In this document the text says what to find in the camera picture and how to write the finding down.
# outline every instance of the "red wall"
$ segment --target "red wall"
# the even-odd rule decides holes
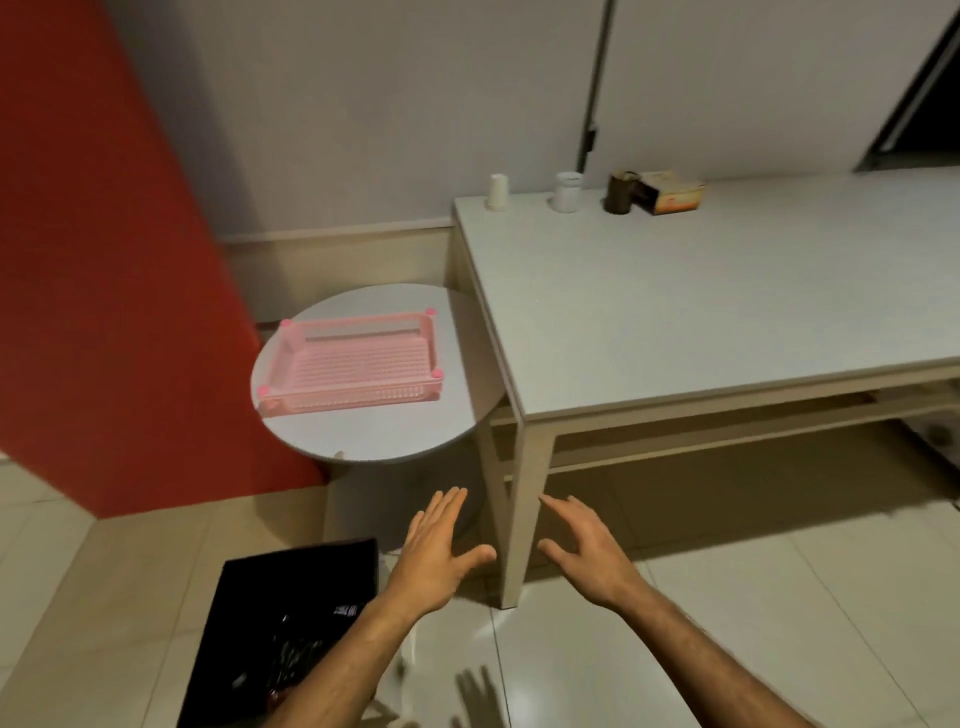
[[[8,4],[0,67],[0,449],[99,517],[315,484],[99,4]]]

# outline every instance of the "round white side table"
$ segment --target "round white side table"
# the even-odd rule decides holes
[[[342,293],[310,306],[294,320],[427,308],[437,311],[437,360],[444,370],[438,400],[263,419],[291,448],[320,460],[354,465],[328,486],[324,538],[329,541],[375,536],[382,550],[396,548],[430,495],[454,485],[470,488],[461,523],[475,516],[482,504],[483,476],[476,451],[470,443],[455,441],[492,412],[504,386],[476,301],[439,286],[396,283]],[[256,389],[277,343],[272,337],[253,365],[254,407]]]

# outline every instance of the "white table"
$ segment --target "white table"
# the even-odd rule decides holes
[[[570,433],[960,376],[960,170],[715,183],[699,210],[661,217],[609,215],[602,196],[572,214],[545,194],[500,213],[456,201],[518,425],[513,461],[478,432],[504,607],[548,473],[958,405],[941,385],[555,453]]]
[[[416,283],[378,285],[334,296],[294,317],[304,321],[427,308],[437,311],[437,360],[444,370],[438,400],[263,419],[293,449],[321,460],[361,466],[330,485],[327,540],[375,535],[385,550],[397,541],[402,543],[410,518],[426,502],[427,491],[470,484],[470,462],[464,459],[471,455],[469,448],[448,446],[491,413],[503,398],[504,387],[480,307],[462,293]],[[253,366],[254,407],[259,404],[256,389],[266,377],[278,341],[272,337]],[[383,464],[392,465],[374,467]],[[476,482],[482,485],[479,468],[477,464]],[[464,510],[468,519],[470,508]]]

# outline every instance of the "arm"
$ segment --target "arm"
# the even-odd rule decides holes
[[[417,620],[443,607],[471,569],[496,558],[492,546],[457,558],[450,551],[466,497],[466,489],[438,492],[426,511],[417,513],[386,590],[280,705],[267,728],[352,728],[359,722]]]
[[[705,728],[813,728],[640,576],[596,513],[571,496],[541,496],[569,524],[577,553],[538,548],[586,599],[620,615],[647,645]]]

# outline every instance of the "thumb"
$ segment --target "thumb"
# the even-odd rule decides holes
[[[463,556],[458,556],[453,562],[457,565],[460,573],[466,576],[477,567],[482,567],[484,564],[495,560],[496,549],[488,544],[483,544],[482,546],[475,546]]]
[[[537,548],[540,549],[540,553],[560,567],[563,573],[569,571],[569,568],[573,565],[573,560],[576,558],[569,551],[564,551],[553,539],[540,539]]]

